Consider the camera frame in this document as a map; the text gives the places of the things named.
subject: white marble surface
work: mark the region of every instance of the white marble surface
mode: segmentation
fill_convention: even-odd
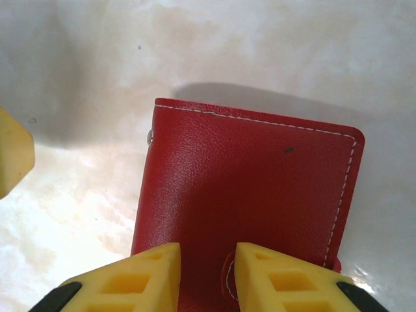
[[[0,105],[36,141],[34,170],[0,201],[0,311],[129,255],[156,97],[359,127],[343,272],[414,311],[415,12],[413,0],[0,0]]]

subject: square hole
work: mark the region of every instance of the square hole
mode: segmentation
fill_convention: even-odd
[[[118,274],[112,276],[101,290],[102,294],[141,294],[146,289],[150,275]]]
[[[86,312],[133,312],[134,304],[94,304]]]
[[[336,312],[327,301],[316,302],[285,302],[286,312]]]
[[[161,252],[154,253],[153,255],[148,256],[148,259],[151,260],[160,260],[162,259],[163,254]]]
[[[255,257],[258,258],[258,260],[270,260],[271,256],[265,255],[263,253],[256,253]]]
[[[317,287],[302,271],[271,272],[269,278],[276,291],[315,291]]]

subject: stitched edge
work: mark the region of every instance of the stitched edge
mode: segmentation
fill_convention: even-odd
[[[239,301],[239,299],[236,296],[234,296],[234,294],[231,292],[231,289],[229,288],[229,283],[228,283],[228,276],[229,276],[229,273],[231,272],[231,267],[233,266],[234,261],[235,260],[232,260],[232,262],[229,263],[228,272],[227,272],[227,276],[226,276],[226,287],[227,287],[228,293],[232,297],[232,299],[234,299],[236,301]]]
[[[341,135],[341,136],[343,136],[343,137],[347,137],[347,138],[351,138],[353,141],[354,141],[354,143],[352,144],[352,147],[351,147],[351,152],[350,152],[350,158],[349,158],[349,160],[348,160],[348,167],[346,168],[346,173],[345,173],[345,177],[344,177],[344,185],[343,185],[343,189],[341,190],[341,195],[339,196],[339,203],[338,203],[338,207],[337,207],[337,211],[336,211],[336,213],[335,213],[335,218],[334,218],[334,220],[333,220],[333,225],[332,225],[332,228],[331,228],[331,234],[330,234],[330,239],[328,240],[328,245],[327,245],[327,247],[326,247],[326,253],[325,253],[325,258],[324,258],[324,264],[322,265],[323,267],[325,267],[325,265],[326,265],[326,260],[327,260],[327,258],[328,258],[328,254],[329,254],[329,252],[330,252],[330,244],[331,244],[331,241],[332,241],[332,237],[333,237],[333,232],[335,231],[335,227],[336,227],[336,225],[337,225],[337,220],[338,220],[338,214],[339,214],[339,211],[341,210],[341,204],[342,204],[342,202],[343,202],[343,198],[344,198],[344,193],[345,193],[345,187],[346,187],[346,180],[348,179],[348,175],[349,175],[349,173],[350,173],[350,169],[351,169],[351,163],[352,163],[352,156],[353,156],[353,154],[354,154],[354,148],[355,148],[355,146],[357,145],[357,140],[356,140],[356,138],[354,138],[352,135],[346,135],[346,134],[344,134],[344,133],[338,133],[338,132],[331,132],[331,131],[325,131],[325,130],[320,130],[320,129],[313,129],[313,128],[306,128],[306,127],[300,127],[300,126],[298,126],[298,125],[288,125],[288,124],[286,124],[286,123],[277,123],[277,122],[266,122],[266,121],[264,121],[264,120],[256,120],[256,119],[250,119],[250,118],[244,118],[244,117],[237,117],[237,116],[230,116],[230,115],[223,115],[223,114],[218,114],[218,113],[216,113],[216,112],[210,112],[210,111],[202,111],[202,110],[199,110],[199,109],[184,109],[184,108],[181,108],[181,107],[171,107],[171,106],[167,106],[167,105],[159,105],[159,104],[156,104],[155,105],[156,107],[161,107],[161,108],[165,108],[165,109],[175,109],[175,110],[177,110],[177,111],[187,111],[187,112],[199,112],[199,113],[202,113],[202,114],[210,114],[210,115],[214,115],[214,116],[218,116],[218,117],[225,117],[225,118],[233,118],[233,119],[238,119],[238,120],[247,120],[247,121],[250,121],[250,122],[259,122],[259,123],[261,123],[261,124],[269,124],[269,125],[280,125],[280,126],[282,126],[282,127],[290,127],[290,128],[297,128],[297,129],[302,129],[302,130],[308,130],[308,131],[316,131],[316,132],[321,132],[321,133],[327,133],[327,134],[329,134],[329,135]],[[232,293],[231,293],[231,291],[230,291],[230,289],[229,289],[229,287],[228,287],[228,274],[229,274],[229,271],[231,270],[231,265],[229,266],[229,270],[228,270],[228,273],[227,273],[227,279],[226,279],[226,287],[227,287],[227,289],[228,289],[228,291],[229,291],[229,294],[234,298],[234,299],[236,299],[233,295],[232,295]]]

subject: red wallet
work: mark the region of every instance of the red wallet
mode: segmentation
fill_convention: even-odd
[[[237,242],[333,268],[363,147],[352,127],[157,99],[132,254],[181,244],[179,312],[239,310]]]

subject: leather texture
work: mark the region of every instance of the leather texture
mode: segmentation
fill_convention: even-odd
[[[157,99],[132,254],[179,242],[179,312],[238,311],[237,242],[333,268],[364,137],[352,127]]]

